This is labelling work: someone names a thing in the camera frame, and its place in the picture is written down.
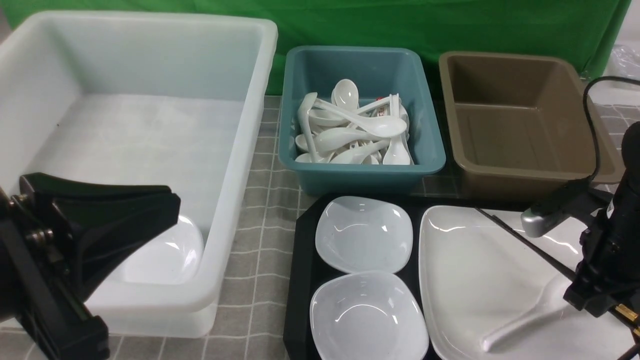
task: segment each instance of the green cloth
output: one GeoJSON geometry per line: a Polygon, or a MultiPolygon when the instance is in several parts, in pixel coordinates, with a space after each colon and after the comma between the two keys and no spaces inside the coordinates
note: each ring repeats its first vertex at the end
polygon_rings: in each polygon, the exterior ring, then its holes
{"type": "Polygon", "coordinates": [[[268,94],[282,91],[287,51],[300,45],[405,47],[418,53],[438,97],[446,51],[556,56],[599,76],[631,0],[0,0],[15,27],[50,9],[137,10],[271,19],[278,48],[268,94]]]}

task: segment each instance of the black cable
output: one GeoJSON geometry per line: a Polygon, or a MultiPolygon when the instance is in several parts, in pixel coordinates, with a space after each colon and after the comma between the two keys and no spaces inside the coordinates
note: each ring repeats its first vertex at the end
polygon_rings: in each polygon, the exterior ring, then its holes
{"type": "Polygon", "coordinates": [[[587,87],[584,88],[584,93],[582,94],[582,108],[584,109],[584,114],[587,116],[587,121],[589,122],[589,129],[591,130],[591,137],[593,138],[593,148],[596,152],[596,167],[593,170],[593,173],[587,177],[586,179],[589,182],[592,182],[598,172],[600,171],[600,146],[598,145],[598,136],[596,135],[596,128],[593,125],[593,120],[591,120],[591,114],[589,113],[589,90],[593,87],[593,85],[600,83],[602,81],[617,81],[620,83],[627,83],[632,85],[640,86],[640,80],[634,80],[629,78],[623,78],[620,76],[601,76],[594,80],[591,80],[587,87]]]}
{"type": "Polygon", "coordinates": [[[622,354],[622,356],[620,356],[618,360],[633,360],[633,358],[638,355],[638,352],[640,352],[640,343],[632,346],[629,350],[627,350],[627,352],[622,354]]]}

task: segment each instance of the screw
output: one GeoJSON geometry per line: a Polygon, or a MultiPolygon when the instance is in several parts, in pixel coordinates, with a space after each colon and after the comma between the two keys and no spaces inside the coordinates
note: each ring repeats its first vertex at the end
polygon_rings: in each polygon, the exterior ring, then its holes
{"type": "Polygon", "coordinates": [[[33,241],[40,246],[47,245],[49,240],[53,240],[53,231],[51,229],[36,229],[26,236],[28,241],[33,241]]]}

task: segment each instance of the white square bowl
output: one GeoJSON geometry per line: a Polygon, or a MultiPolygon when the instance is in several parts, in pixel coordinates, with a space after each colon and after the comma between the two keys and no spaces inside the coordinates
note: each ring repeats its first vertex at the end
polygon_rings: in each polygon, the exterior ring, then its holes
{"type": "Polygon", "coordinates": [[[422,311],[405,283],[387,272],[360,272],[318,288],[311,333],[325,360],[419,360],[429,348],[422,311]]]}

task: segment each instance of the white plate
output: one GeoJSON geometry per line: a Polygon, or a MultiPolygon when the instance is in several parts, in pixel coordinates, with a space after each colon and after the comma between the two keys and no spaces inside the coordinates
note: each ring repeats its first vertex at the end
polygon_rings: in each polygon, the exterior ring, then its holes
{"type": "Polygon", "coordinates": [[[325,360],[421,360],[429,348],[422,312],[394,274],[364,272],[316,291],[311,333],[325,360]]]}
{"type": "MultiPolygon", "coordinates": [[[[522,231],[520,214],[488,211],[522,231]]],[[[585,225],[570,218],[531,239],[574,269],[585,225]]],[[[420,293],[431,341],[444,360],[616,359],[634,341],[613,316],[593,318],[568,306],[559,318],[523,329],[491,353],[480,339],[530,309],[557,272],[472,208],[435,206],[420,225],[420,293]]]]}
{"type": "Polygon", "coordinates": [[[318,221],[316,250],[325,263],[346,272],[398,272],[413,247],[411,219],[403,208],[364,197],[329,203],[318,221]]]}

